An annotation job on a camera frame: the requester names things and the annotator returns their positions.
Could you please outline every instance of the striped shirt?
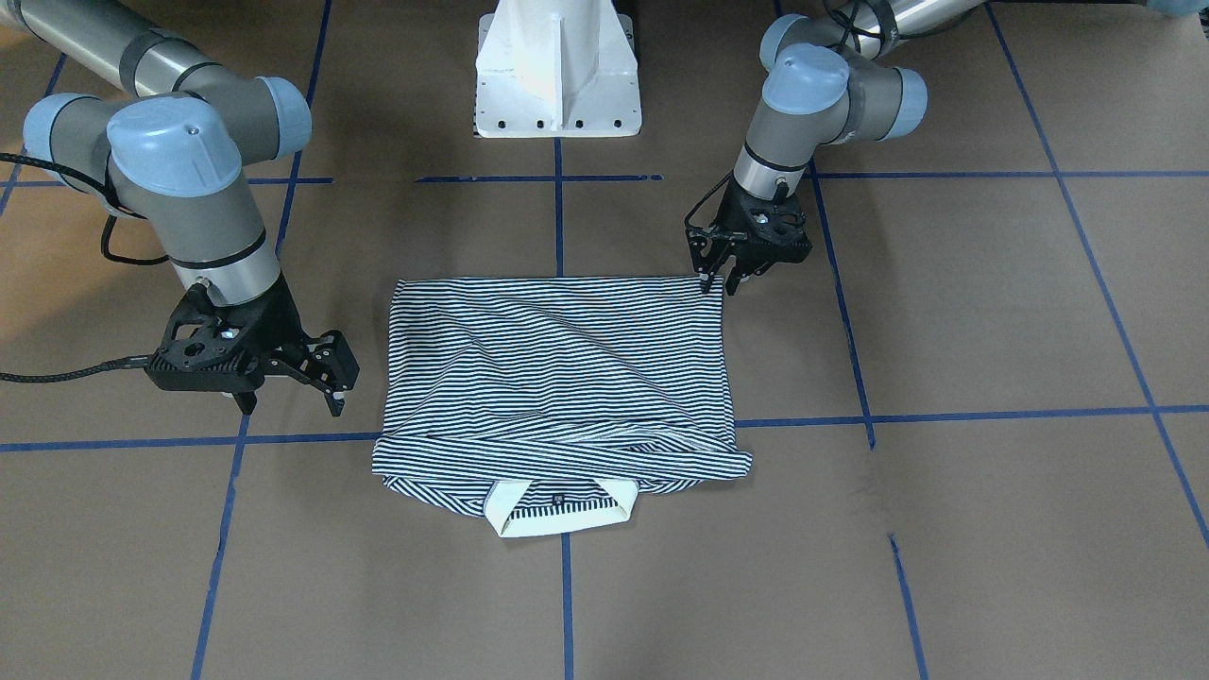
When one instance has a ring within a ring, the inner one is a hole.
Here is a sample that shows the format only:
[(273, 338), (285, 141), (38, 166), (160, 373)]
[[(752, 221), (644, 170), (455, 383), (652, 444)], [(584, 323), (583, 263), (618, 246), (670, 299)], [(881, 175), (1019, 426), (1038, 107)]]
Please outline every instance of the striped shirt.
[(400, 281), (374, 473), (502, 536), (624, 521), (751, 467), (695, 277)]

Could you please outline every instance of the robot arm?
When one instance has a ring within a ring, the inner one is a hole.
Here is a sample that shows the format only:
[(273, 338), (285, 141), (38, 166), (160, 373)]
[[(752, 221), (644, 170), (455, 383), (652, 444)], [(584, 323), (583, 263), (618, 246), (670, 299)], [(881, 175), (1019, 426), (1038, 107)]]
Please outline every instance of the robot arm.
[(144, 367), (151, 380), (230, 393), (250, 414), (265, 376), (289, 375), (340, 415), (357, 361), (339, 330), (302, 330), (243, 174), (310, 140), (302, 94), (282, 79), (243, 79), (112, 0), (7, 0), (0, 19), (138, 97), (51, 96), (30, 110), (24, 137), (30, 155), (103, 183), (115, 217), (145, 217), (186, 288)]
[(815, 148), (910, 133), (924, 117), (927, 88), (909, 69), (872, 58), (933, 30), (980, 0), (854, 0), (812, 21), (779, 18), (760, 44), (769, 75), (725, 192), (706, 229), (686, 218), (693, 266), (708, 290), (731, 257), (727, 293), (776, 263), (810, 254), (805, 214), (794, 192)]

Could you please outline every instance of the grid line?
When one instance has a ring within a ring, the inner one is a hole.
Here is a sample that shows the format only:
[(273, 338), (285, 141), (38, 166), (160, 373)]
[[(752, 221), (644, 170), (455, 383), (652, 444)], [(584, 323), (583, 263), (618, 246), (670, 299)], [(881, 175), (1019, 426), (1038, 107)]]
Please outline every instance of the grid line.
[(898, 551), (898, 541), (893, 534), (889, 534), (890, 552), (895, 555), (895, 571), (898, 574), (898, 590), (903, 598), (903, 611), (907, 613), (907, 628), (910, 630), (912, 649), (915, 650), (915, 669), (919, 672), (919, 680), (927, 680), (927, 659), (924, 657), (924, 641), (919, 635), (919, 620), (915, 617), (915, 600), (910, 597), (910, 584), (907, 583), (907, 570), (903, 569), (902, 555)]
[[(809, 169), (817, 173), (815, 160), (810, 159)], [(827, 246), (827, 263), (835, 281), (835, 302), (839, 305), (840, 321), (844, 323), (844, 335), (848, 339), (848, 358), (852, 364), (852, 380), (856, 382), (856, 397), (861, 403), (861, 415), (864, 419), (864, 433), (869, 439), (869, 450), (878, 446), (878, 434), (869, 414), (869, 396), (864, 391), (864, 374), (861, 373), (861, 356), (856, 351), (856, 334), (852, 333), (852, 318), (848, 313), (848, 300), (844, 298), (844, 280), (839, 275), (839, 261), (835, 259), (835, 244), (832, 241), (831, 221), (827, 219), (827, 203), (823, 201), (823, 186), (817, 177), (810, 178), (815, 190), (815, 206), (818, 208), (818, 225), (823, 231), (823, 243)]]
[(661, 174), (426, 174), (416, 184), (490, 184), (513, 181), (663, 181)]
[[(59, 83), (59, 76), (63, 75), (63, 65), (66, 64), (68, 56), (59, 52), (59, 60), (54, 63), (54, 69), (51, 71), (51, 80), (46, 83), (46, 90), (42, 92), (42, 98), (47, 98), (54, 93), (54, 87)], [(24, 155), (27, 151), (25, 146), (21, 146), (21, 152)], [(23, 166), (13, 163), (12, 171), (8, 173), (8, 181), (4, 183), (4, 194), (0, 194), (0, 215), (4, 215), (5, 209), (8, 208), (8, 200), (12, 198), (13, 189), (17, 188), (17, 178), (21, 177), (21, 168)]]
[[(838, 415), (838, 416), (814, 416), (814, 417), (765, 417), (736, 420), (735, 427), (739, 430), (754, 430), (769, 427), (828, 427), (838, 425), (864, 425), (872, 421), (875, 425), (899, 423), (899, 422), (965, 422), (982, 420), (1045, 420), (1045, 419), (1072, 419), (1072, 417), (1121, 417), (1133, 415), (1161, 414), (1209, 414), (1209, 404), (1172, 404), (1165, 407), (1105, 407), (1089, 409), (1036, 409), (1018, 411), (950, 411), (950, 413), (921, 413), (921, 414), (872, 414), (864, 415)], [(261, 444), (320, 444), (330, 442), (372, 442), (381, 437), (381, 432), (318, 432), (282, 433), (282, 434), (249, 434), (244, 438), (249, 446)], [(110, 449), (170, 449), (187, 446), (215, 446), (231, 445), (237, 439), (235, 437), (162, 437), (147, 439), (83, 439), (83, 440), (58, 440), (58, 442), (13, 442), (0, 443), (0, 454), (22, 453), (54, 453), (54, 451), (89, 451)]]
[[(319, 22), (319, 36), (316, 41), (314, 57), (311, 63), (311, 81), (307, 83), (306, 103), (310, 108), (314, 102), (314, 92), (319, 81), (319, 67), (323, 62), (323, 48), (328, 40), (328, 25), (331, 18), (331, 1), (325, 0), (323, 4), (323, 18)], [(294, 206), (295, 190), (297, 189), (299, 168), (302, 163), (302, 150), (300, 149), (294, 154), (294, 163), (290, 167), (290, 178), (287, 184), (285, 190), (285, 202), (282, 207), (282, 220), (280, 226), (277, 231), (277, 243), (274, 247), (274, 253), (280, 257), (282, 246), (285, 242), (285, 235), (289, 229), (290, 214)], [(226, 555), (227, 535), (231, 529), (231, 517), (235, 513), (235, 500), (236, 500), (236, 479), (239, 477), (239, 469), (243, 466), (243, 453), (248, 444), (248, 426), (251, 422), (251, 417), (244, 415), (239, 421), (239, 433), (236, 437), (235, 455), (231, 461), (231, 477), (227, 480), (227, 495), (226, 501), (222, 506), (222, 519), (219, 523), (219, 547), (214, 557), (214, 564), (210, 567), (210, 583), (209, 589), (206, 594), (206, 606), (202, 610), (202, 622), (198, 627), (197, 633), (197, 649), (193, 653), (193, 667), (191, 680), (201, 680), (202, 668), (206, 662), (206, 649), (209, 642), (210, 623), (214, 616), (215, 600), (218, 599), (219, 582), (222, 577), (222, 559)]]
[[(554, 138), (554, 258), (555, 276), (563, 276), (562, 259), (562, 138)], [(575, 678), (575, 622), (572, 593), (571, 534), (560, 538), (562, 549), (562, 678)]]
[(193, 650), (193, 667), (190, 680), (201, 680), (202, 667), (206, 664), (206, 647), (210, 640), (210, 623), (214, 621), (214, 603), (219, 597), (219, 580), (222, 577), (222, 560), (226, 558), (227, 536), (231, 532), (231, 517), (235, 514), (236, 479), (243, 468), (243, 451), (248, 437), (249, 416), (239, 420), (239, 434), (236, 436), (235, 454), (231, 456), (231, 474), (227, 477), (226, 499), (222, 501), (222, 519), (219, 521), (219, 544), (210, 564), (210, 581), (206, 590), (206, 604), (202, 606), (202, 624), (197, 630), (197, 647)]
[[(323, 19), (319, 21), (319, 39), (314, 46), (314, 59), (311, 62), (311, 81), (306, 87), (306, 105), (310, 109), (314, 103), (314, 91), (319, 85), (319, 65), (323, 63), (323, 48), (328, 42), (328, 22), (331, 19), (331, 0), (323, 4)], [(290, 227), (290, 214), (294, 212), (294, 195), (299, 185), (299, 171), (302, 167), (302, 149), (294, 152), (294, 163), (290, 166), (290, 178), (285, 184), (285, 204), (282, 208), (282, 220), (277, 227), (277, 244), (273, 253), (280, 258), (282, 247), (285, 244), (285, 235)]]
[(1129, 357), (1129, 364), (1133, 367), (1134, 375), (1138, 379), (1138, 386), (1141, 388), (1143, 396), (1146, 399), (1146, 405), (1149, 407), (1151, 417), (1155, 421), (1155, 427), (1158, 430), (1158, 436), (1163, 440), (1163, 448), (1167, 450), (1167, 457), (1172, 462), (1172, 468), (1174, 469), (1175, 476), (1180, 482), (1180, 486), (1184, 490), (1184, 497), (1187, 500), (1188, 508), (1192, 511), (1192, 517), (1196, 520), (1197, 528), (1201, 530), (1201, 538), (1205, 547), (1209, 548), (1209, 525), (1205, 524), (1205, 517), (1201, 511), (1201, 503), (1197, 501), (1196, 494), (1192, 490), (1192, 484), (1188, 482), (1188, 477), (1184, 471), (1184, 463), (1180, 461), (1180, 455), (1175, 450), (1175, 445), (1172, 443), (1172, 438), (1167, 432), (1167, 425), (1163, 422), (1163, 415), (1155, 403), (1155, 396), (1151, 392), (1150, 384), (1146, 381), (1146, 375), (1143, 373), (1141, 362), (1138, 359), (1136, 352), (1134, 352), (1133, 342), (1129, 341), (1129, 334), (1126, 333), (1124, 322), (1121, 318), (1121, 313), (1117, 311), (1117, 305), (1112, 299), (1112, 293), (1109, 289), (1109, 283), (1104, 277), (1100, 264), (1095, 259), (1095, 252), (1092, 248), (1092, 242), (1087, 236), (1087, 231), (1083, 229), (1083, 220), (1080, 218), (1078, 209), (1075, 207), (1075, 200), (1071, 197), (1070, 190), (1066, 188), (1065, 178), (1059, 172), (1058, 160), (1054, 157), (1053, 149), (1049, 146), (1049, 139), (1046, 136), (1045, 128), (1041, 126), (1041, 119), (1037, 115), (1036, 106), (1032, 104), (1032, 98), (1029, 96), (1028, 88), (1024, 86), (1024, 79), (1020, 76), (1020, 71), (1016, 65), (1016, 58), (1012, 57), (1012, 51), (1007, 46), (1007, 39), (1003, 36), (1003, 30), (999, 25), (995, 11), (991, 8), (990, 4), (984, 6), (987, 8), (987, 16), (990, 18), (991, 28), (995, 30), (995, 38), (999, 40), (1000, 47), (1003, 50), (1003, 57), (1007, 59), (1007, 65), (1012, 70), (1012, 77), (1016, 79), (1016, 86), (1019, 88), (1020, 96), (1024, 98), (1024, 105), (1029, 110), (1029, 117), (1032, 119), (1032, 125), (1037, 131), (1037, 138), (1041, 140), (1041, 146), (1045, 149), (1046, 157), (1049, 160), (1054, 179), (1058, 181), (1058, 188), (1062, 190), (1063, 200), (1066, 203), (1066, 209), (1070, 213), (1071, 221), (1075, 224), (1080, 243), (1083, 246), (1083, 252), (1087, 254), (1087, 261), (1092, 267), (1092, 272), (1095, 275), (1095, 283), (1099, 286), (1100, 294), (1104, 296), (1104, 304), (1107, 306), (1109, 313), (1112, 317), (1112, 323), (1116, 325), (1117, 334), (1121, 336), (1121, 344), (1124, 346), (1126, 355)]

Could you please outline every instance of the folded shirt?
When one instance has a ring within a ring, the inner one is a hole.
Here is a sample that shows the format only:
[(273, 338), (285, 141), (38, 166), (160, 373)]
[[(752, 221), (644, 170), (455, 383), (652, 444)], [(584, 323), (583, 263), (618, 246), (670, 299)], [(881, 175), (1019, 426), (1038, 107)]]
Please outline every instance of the folded shirt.
[(374, 473), (503, 537), (629, 519), (747, 474), (722, 287), (695, 277), (400, 281)]

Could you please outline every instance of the metal cylinder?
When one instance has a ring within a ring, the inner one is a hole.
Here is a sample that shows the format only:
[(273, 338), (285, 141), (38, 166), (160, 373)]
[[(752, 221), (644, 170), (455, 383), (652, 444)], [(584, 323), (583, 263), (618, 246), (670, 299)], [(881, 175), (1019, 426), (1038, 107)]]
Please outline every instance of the metal cylinder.
[(24, 27), (135, 97), (173, 92), (193, 70), (218, 65), (185, 39), (115, 0), (4, 2), (0, 19), (5, 23)]
[[(962, 12), (982, 5), (984, 1), (985, 0), (890, 0), (887, 4), (895, 17), (897, 34), (899, 36), (909, 36), (912, 34), (931, 30), (944, 22), (960, 16)], [(844, 16), (854, 17), (852, 24), (866, 33), (884, 34), (889, 30), (889, 27), (881, 25), (877, 13), (868, 7), (864, 0), (852, 0), (851, 2), (839, 7), (837, 11)], [(874, 57), (879, 53), (884, 54), (889, 52), (889, 48), (883, 48), (881, 40), (878, 38), (856, 34), (849, 40), (852, 40), (854, 38), (861, 46), (861, 54)]]
[(117, 87), (122, 87), (118, 67), (126, 48), (154, 28), (109, 0), (21, 0), (17, 11), (30, 33)]
[(144, 189), (110, 168), (122, 201), (151, 223), (186, 288), (203, 282), (218, 306), (260, 296), (282, 269), (243, 173), (226, 189), (180, 198)]
[[(845, 31), (832, 17), (810, 19), (786, 15), (769, 27), (760, 42), (760, 60), (771, 68), (781, 50), (798, 42), (832, 46), (843, 42), (861, 56), (875, 58), (914, 34), (931, 30), (984, 0), (851, 0), (835, 16), (851, 17), (857, 31)], [(870, 35), (861, 35), (861, 31)]]

